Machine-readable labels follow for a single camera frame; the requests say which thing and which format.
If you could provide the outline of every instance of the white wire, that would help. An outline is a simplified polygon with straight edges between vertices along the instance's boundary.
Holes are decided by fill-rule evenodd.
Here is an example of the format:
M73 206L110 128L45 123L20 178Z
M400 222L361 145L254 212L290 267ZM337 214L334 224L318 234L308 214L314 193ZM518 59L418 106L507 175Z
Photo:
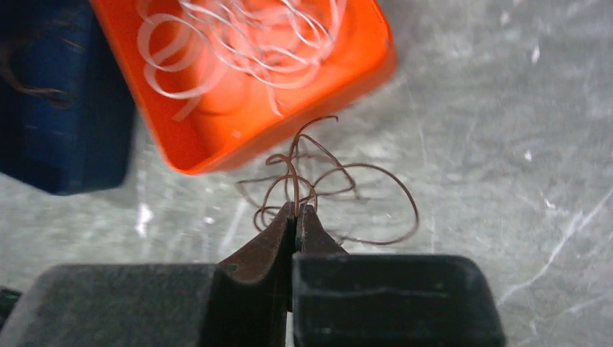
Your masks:
M254 11L246 8L244 0L204 0L202 4L194 4L192 0L178 1L183 9L181 17L166 13L149 15L147 7L139 6L143 23L137 37L139 52L147 62L145 79L151 88L167 98L189 99L185 107L175 115L176 120L189 115L197 107L200 98L219 84L228 68L248 74L263 83L271 109L283 116L275 90L299 89L316 78L323 61L333 52L348 0L328 0L328 28L315 18L314 11L309 11L302 0L278 0L279 5L276 7ZM152 54L151 36L164 22L178 22L181 26L172 42ZM275 46L267 40L276 27L289 27L293 31L293 37L283 47ZM181 59L163 65L164 61L193 42L190 40L193 37L190 31L202 41L202 49L198 50L195 47L197 45L191 44ZM300 54L301 46L310 49ZM172 93L159 85L155 78L156 70L180 72L193 65L203 53L208 58L207 71L203 72L196 87ZM289 77L285 76L285 82L273 81L273 76L287 74L296 77L288 81Z

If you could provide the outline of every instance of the marble surface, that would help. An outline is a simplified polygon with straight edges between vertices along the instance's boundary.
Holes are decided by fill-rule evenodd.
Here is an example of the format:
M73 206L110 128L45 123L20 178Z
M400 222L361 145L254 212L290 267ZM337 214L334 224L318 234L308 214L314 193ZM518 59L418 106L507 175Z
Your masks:
M470 257L510 346L610 346L613 2L380 4L398 73L311 133L343 160L399 175L424 220L402 244L346 248ZM165 165L141 123L134 142L120 189L52 197L0 176L0 283L26 289L60 262L215 262L255 235L233 183L270 171L264 157L190 177ZM323 202L326 227L383 240L410 226L393 182L355 175L371 199Z

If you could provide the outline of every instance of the blue bin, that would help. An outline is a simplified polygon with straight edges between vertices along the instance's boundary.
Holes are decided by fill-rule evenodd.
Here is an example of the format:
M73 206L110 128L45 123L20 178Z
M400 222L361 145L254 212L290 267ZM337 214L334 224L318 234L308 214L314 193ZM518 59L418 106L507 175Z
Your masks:
M57 195L117 187L134 101L89 3L4 2L0 43L38 33L20 45L11 70L23 84L66 92L68 103L19 93L0 78L0 172Z

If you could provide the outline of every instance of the pile of white wire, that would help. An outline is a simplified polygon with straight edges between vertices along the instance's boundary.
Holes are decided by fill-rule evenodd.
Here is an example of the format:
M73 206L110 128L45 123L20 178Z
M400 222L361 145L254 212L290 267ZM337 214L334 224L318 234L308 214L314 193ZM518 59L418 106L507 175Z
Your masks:
M316 18L318 9L309 8L303 0L276 0L278 5L263 9L250 9L245 2L253 0L179 0L183 13L149 14L140 7L143 23L138 32L138 49L145 65L145 79L158 93L168 98L188 100L175 115L175 120L188 116L200 103L201 97L211 91L226 75L228 68L248 74L265 85L274 113L283 116L275 90L299 89L312 82L322 62L332 53L337 42L340 25L345 15L347 0L319 0L330 2L328 24ZM152 53L150 41L153 31L165 22L179 22L175 38L161 50ZM287 28L293 37L283 46L270 42L275 29ZM187 53L173 64L164 61L185 49L195 34L203 46L190 44ZM202 58L205 49L207 66L199 84L191 90L171 93L156 80L158 70L180 72ZM274 76L295 78L291 82L275 82Z

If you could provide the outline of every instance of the orange bin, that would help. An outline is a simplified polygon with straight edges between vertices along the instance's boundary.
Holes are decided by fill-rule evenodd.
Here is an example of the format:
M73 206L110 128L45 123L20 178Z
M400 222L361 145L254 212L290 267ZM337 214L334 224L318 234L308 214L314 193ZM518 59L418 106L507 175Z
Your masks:
M329 0L310 0L329 9ZM304 123L338 111L389 79L397 64L390 27L376 0L348 0L337 42L314 80L305 87L276 90L283 116L269 104L263 83L228 69L227 77L206 93L182 121L173 119L186 104L162 96L145 80L146 62L137 48L143 19L129 1L91 0L106 37L130 86L141 115L168 164L185 174L237 168L255 155L293 136ZM149 12L181 16L177 0L153 0ZM152 36L170 42L176 28L161 25ZM165 90L186 90L208 60L193 69L160 73Z

